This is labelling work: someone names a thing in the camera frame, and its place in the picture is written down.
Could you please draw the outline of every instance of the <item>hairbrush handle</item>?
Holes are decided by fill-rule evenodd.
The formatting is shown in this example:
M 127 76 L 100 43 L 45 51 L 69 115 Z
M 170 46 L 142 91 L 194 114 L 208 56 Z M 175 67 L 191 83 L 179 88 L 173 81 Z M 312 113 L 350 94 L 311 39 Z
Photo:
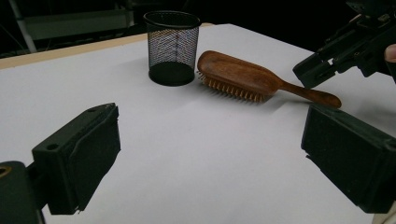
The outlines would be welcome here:
M 342 105 L 341 100 L 338 97 L 325 91 L 315 91 L 299 87 L 286 81 L 284 81 L 280 89 L 283 91 L 292 92 L 318 104 L 328 105 L 335 108 L 340 108 Z

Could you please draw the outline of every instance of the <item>hairbrush bristles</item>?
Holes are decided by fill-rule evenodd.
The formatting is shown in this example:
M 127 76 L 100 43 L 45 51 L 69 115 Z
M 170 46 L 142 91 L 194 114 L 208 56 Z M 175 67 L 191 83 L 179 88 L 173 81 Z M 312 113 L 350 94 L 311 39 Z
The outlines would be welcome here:
M 231 94 L 238 98 L 260 103 L 264 100 L 264 95 L 259 94 L 255 91 L 247 91 L 242 88 L 236 87 L 231 84 L 225 84 L 221 81 L 215 80 L 214 78 L 207 77 L 202 72 L 198 71 L 199 79 L 202 80 L 202 83 L 212 89 L 225 92 L 227 94 Z

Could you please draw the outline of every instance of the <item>wooden hairbrush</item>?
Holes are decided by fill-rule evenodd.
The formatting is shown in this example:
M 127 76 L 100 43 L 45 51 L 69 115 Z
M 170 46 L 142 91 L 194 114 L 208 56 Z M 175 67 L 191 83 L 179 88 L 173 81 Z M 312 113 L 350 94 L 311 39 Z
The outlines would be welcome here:
M 277 90 L 283 90 L 318 104 L 341 107 L 340 99 L 330 93 L 293 85 L 265 67 L 214 50 L 200 56 L 197 68 L 206 86 L 245 100 L 262 102 Z

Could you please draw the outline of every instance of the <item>mesh container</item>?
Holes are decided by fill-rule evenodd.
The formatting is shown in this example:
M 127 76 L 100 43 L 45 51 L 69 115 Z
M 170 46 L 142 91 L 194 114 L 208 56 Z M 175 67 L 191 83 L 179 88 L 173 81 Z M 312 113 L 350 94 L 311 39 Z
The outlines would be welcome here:
M 179 11 L 151 11 L 143 16 L 148 29 L 149 77 L 165 86 L 181 86 L 194 80 L 201 22 Z

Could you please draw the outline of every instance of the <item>white tabletop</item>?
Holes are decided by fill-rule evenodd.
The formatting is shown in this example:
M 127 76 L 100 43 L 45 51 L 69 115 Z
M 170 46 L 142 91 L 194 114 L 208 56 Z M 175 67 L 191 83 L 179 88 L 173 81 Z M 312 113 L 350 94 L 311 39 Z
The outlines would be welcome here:
M 231 25 L 200 28 L 197 58 L 213 49 L 302 86 L 292 67 L 312 52 Z M 148 76 L 141 40 L 0 70 L 2 161 L 31 149 L 82 111 L 119 107 L 121 152 L 85 211 L 48 224 L 370 224 L 301 149 L 308 101 L 285 91 L 264 104 L 224 96 L 196 78 L 165 87 Z M 342 110 L 396 135 L 396 86 L 357 68 L 315 88 Z

